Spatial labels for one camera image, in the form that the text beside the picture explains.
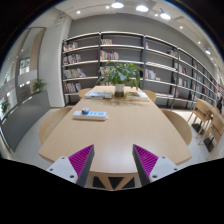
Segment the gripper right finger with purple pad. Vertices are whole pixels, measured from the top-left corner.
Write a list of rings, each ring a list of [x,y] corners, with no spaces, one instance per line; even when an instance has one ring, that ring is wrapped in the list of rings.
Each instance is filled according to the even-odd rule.
[[[178,167],[166,156],[158,157],[136,144],[133,145],[132,154],[142,186],[148,185],[178,170]]]

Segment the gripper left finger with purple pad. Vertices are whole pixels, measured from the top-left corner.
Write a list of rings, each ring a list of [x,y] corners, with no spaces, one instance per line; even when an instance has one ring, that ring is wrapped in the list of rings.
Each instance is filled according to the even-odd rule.
[[[87,146],[69,157],[61,156],[47,168],[47,171],[84,187],[94,154],[94,145]]]

